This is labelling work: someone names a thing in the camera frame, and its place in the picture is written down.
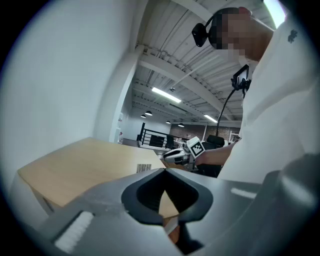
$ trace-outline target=railing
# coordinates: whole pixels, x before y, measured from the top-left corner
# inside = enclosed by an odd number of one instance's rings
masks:
[[[181,137],[171,134],[159,132],[156,130],[145,129],[145,123],[142,124],[140,135],[137,137],[142,145],[149,145],[158,148],[178,148],[179,143],[174,141],[174,138],[180,139]]]

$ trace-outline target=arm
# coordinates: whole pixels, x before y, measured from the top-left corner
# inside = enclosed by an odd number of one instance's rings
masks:
[[[225,147],[206,150],[195,160],[195,165],[219,165],[222,166],[230,156],[231,150],[236,143],[230,144]]]

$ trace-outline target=brick wall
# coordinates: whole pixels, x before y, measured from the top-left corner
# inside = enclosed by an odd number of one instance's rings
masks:
[[[204,140],[207,140],[209,135],[216,135],[217,127],[216,126],[207,126],[206,132],[204,136]],[[224,138],[225,140],[229,140],[230,132],[232,131],[233,134],[238,134],[240,128],[235,127],[219,127],[219,137]]]
[[[205,126],[203,125],[185,124],[184,127],[179,127],[177,124],[172,124],[169,134],[186,139],[192,139],[197,136],[202,140],[204,132]]]
[[[216,135],[216,126],[207,126],[204,140],[208,138],[209,135]],[[205,126],[204,125],[195,125],[195,124],[185,124],[184,127],[179,127],[177,124],[171,125],[170,134],[182,138],[192,139],[197,136],[200,140],[204,135]],[[230,132],[238,134],[240,128],[235,127],[220,127],[219,128],[219,137],[229,140]]]

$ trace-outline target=person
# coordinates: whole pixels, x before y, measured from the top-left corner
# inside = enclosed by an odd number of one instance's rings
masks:
[[[267,173],[319,153],[319,60],[303,27],[286,17],[273,31],[244,7],[219,10],[212,25],[216,49],[258,64],[242,104],[241,139],[195,164],[223,165],[219,179],[261,184]]]

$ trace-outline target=white shirt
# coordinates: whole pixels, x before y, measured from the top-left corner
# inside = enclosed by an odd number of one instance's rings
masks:
[[[242,139],[219,179],[262,183],[267,173],[320,152],[318,61],[308,36],[293,20],[273,33],[243,101]]]

